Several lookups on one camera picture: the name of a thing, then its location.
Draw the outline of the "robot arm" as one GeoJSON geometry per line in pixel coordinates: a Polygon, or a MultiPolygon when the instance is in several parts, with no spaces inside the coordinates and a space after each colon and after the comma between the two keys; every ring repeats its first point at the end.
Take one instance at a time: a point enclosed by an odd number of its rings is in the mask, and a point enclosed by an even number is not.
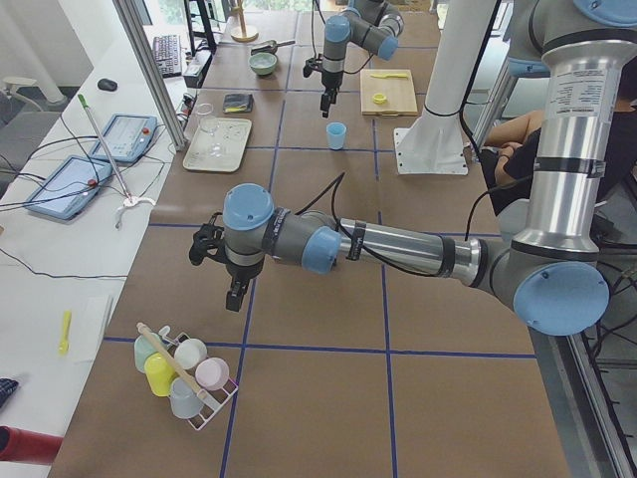
{"type": "Polygon", "coordinates": [[[239,311],[266,256],[325,274],[339,255],[404,272],[449,277],[483,290],[526,325],[569,336],[595,324],[610,300],[589,230],[621,68],[636,54],[632,1],[520,1],[511,22],[516,57],[550,73],[531,169],[526,224],[510,242],[457,241],[334,214],[294,214],[246,183],[224,200],[218,259],[239,311]]]}
{"type": "Polygon", "coordinates": [[[320,110],[324,118],[336,103],[342,84],[345,57],[350,43],[382,60],[390,60],[404,30],[400,11],[388,1],[349,1],[347,7],[326,20],[320,58],[320,110]]]}

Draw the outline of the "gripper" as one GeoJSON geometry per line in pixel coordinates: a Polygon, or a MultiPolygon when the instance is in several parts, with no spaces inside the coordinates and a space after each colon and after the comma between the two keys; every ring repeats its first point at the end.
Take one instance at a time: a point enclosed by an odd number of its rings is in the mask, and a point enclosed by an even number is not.
{"type": "Polygon", "coordinates": [[[320,110],[324,118],[328,118],[330,105],[336,104],[338,90],[342,84],[342,72],[322,72],[321,83],[324,93],[320,98],[320,110]]]}
{"type": "Polygon", "coordinates": [[[264,262],[259,261],[252,265],[238,265],[229,263],[226,270],[232,278],[232,284],[226,294],[226,309],[239,312],[242,308],[245,296],[248,294],[252,280],[263,270],[264,262]]]}

